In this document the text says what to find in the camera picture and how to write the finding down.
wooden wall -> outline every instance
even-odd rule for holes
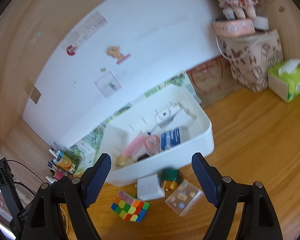
[[[8,5],[0,18],[0,147],[21,119],[55,47],[103,1],[13,0]]]
[[[21,119],[0,148],[0,159],[6,157],[18,161],[46,182],[46,176],[51,175],[47,166],[52,159],[49,149],[50,146]],[[9,165],[16,177],[34,191],[38,190],[42,182],[36,176],[18,163],[9,162]]]
[[[276,28],[285,60],[300,59],[300,11],[292,0],[265,0],[266,16]]]

green bottle cap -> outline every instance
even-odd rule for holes
[[[176,169],[164,169],[161,174],[161,181],[176,181],[178,184],[182,182],[182,173]]]

clear plastic box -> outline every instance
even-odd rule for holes
[[[166,204],[180,217],[184,217],[202,195],[201,190],[187,180],[183,180],[179,187],[166,199]]]

metal screw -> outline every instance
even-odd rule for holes
[[[72,179],[72,181],[71,181],[71,182],[72,182],[73,184],[78,184],[80,181],[81,181],[81,179],[80,179],[80,178],[78,178],[78,177],[75,177],[75,178],[73,178],[73,179]]]
[[[256,186],[257,186],[257,187],[263,187],[263,184],[262,184],[262,182],[260,182],[260,181],[256,181]]]
[[[222,178],[222,180],[223,180],[225,183],[230,183],[230,182],[231,182],[231,178],[228,177],[228,176],[224,176],[224,177]]]
[[[42,189],[46,189],[48,186],[49,186],[48,183],[43,183],[43,184],[41,185],[41,188],[42,188]]]

cartoon sticker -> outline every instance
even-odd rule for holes
[[[117,59],[117,65],[125,61],[127,58],[129,58],[131,55],[127,54],[124,55],[120,52],[120,47],[119,46],[109,46],[107,50],[107,54],[113,58]]]
[[[77,50],[77,47],[74,47],[72,45],[69,45],[66,49],[66,52],[69,56],[74,56],[75,55],[75,52]]]
[[[180,192],[178,195],[178,199],[180,199],[180,200],[186,201],[187,198],[188,198],[188,196],[186,195],[186,191]]]

